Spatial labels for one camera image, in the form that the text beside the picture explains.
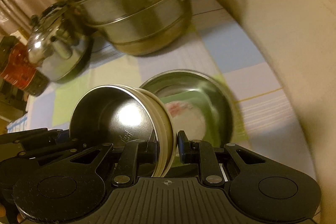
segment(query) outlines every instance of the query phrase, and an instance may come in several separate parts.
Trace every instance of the jar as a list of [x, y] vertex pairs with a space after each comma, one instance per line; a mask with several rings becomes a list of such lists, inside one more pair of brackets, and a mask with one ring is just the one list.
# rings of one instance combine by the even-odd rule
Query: jar
[[30, 95], [39, 96], [49, 79], [28, 60], [27, 47], [16, 37], [3, 37], [0, 42], [0, 76]]

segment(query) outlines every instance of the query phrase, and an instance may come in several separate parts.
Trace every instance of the table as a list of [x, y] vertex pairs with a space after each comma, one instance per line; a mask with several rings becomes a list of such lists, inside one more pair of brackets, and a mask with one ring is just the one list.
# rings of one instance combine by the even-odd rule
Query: table
[[193, 19], [186, 34], [167, 48], [134, 57], [97, 38], [86, 70], [75, 80], [52, 83], [30, 97], [28, 113], [9, 132], [47, 127], [67, 129], [82, 95], [99, 85], [138, 87], [172, 69], [191, 69], [226, 84], [241, 112], [232, 142], [316, 179], [297, 117], [271, 68], [253, 42], [216, 0], [192, 0]]

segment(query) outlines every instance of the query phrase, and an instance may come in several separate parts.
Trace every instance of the stainless steel kettle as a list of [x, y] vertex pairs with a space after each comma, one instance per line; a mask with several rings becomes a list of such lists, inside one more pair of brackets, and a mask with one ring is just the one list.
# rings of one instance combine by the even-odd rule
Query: stainless steel kettle
[[61, 1], [31, 18], [33, 32], [28, 39], [29, 61], [52, 82], [75, 77], [90, 59], [93, 29]]

